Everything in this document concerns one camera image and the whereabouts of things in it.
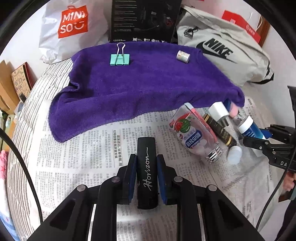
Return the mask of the person's right hand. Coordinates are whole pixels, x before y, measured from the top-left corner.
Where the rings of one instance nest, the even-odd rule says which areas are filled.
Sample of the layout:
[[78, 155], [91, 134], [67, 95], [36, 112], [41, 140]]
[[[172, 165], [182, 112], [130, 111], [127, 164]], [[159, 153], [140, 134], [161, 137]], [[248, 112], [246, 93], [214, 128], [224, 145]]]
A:
[[283, 180], [283, 189], [285, 191], [290, 191], [294, 188], [295, 184], [295, 173], [287, 172]]

